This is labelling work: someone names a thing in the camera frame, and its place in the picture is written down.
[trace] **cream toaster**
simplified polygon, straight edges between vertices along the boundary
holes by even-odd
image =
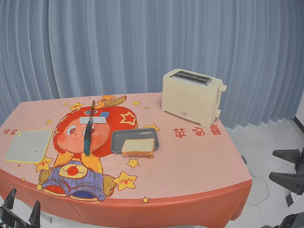
[[[164,75],[161,110],[209,128],[221,113],[219,102],[226,89],[220,79],[175,69]]]

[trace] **chinese characters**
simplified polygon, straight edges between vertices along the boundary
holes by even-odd
[[[172,131],[175,132],[175,137],[183,138],[183,137],[186,136],[186,135],[185,135],[185,130],[186,130],[185,128],[180,128],[180,129],[175,128],[175,129],[173,129]]]
[[[3,133],[9,134],[10,131],[11,131],[11,128],[7,128],[3,131]],[[17,129],[13,129],[10,135],[15,135],[16,132],[17,132]]]
[[[219,135],[221,134],[221,130],[219,130],[218,126],[217,125],[211,125],[210,127],[211,129],[211,133],[213,133],[213,135]]]
[[[197,136],[205,135],[205,132],[204,132],[203,128],[201,128],[201,127],[194,127],[194,129],[192,129],[192,131],[194,131],[195,135],[197,135]]]

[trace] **metal tray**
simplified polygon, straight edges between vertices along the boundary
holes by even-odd
[[[117,130],[112,133],[111,151],[121,154],[126,139],[152,139],[154,138],[154,150],[158,150],[159,142],[154,128],[137,128],[128,130]]]

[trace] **knife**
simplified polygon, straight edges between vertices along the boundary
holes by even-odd
[[[88,124],[86,126],[85,130],[85,137],[84,137],[84,146],[83,146],[83,152],[86,156],[89,156],[90,154],[90,143],[91,143],[91,133],[92,133],[92,125],[93,124],[93,116],[95,111],[95,101],[92,103],[92,108],[90,112],[90,119],[88,121]]]

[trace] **cutting board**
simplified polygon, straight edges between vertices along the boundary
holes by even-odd
[[[6,152],[5,160],[20,163],[40,163],[52,137],[52,129],[18,131]]]

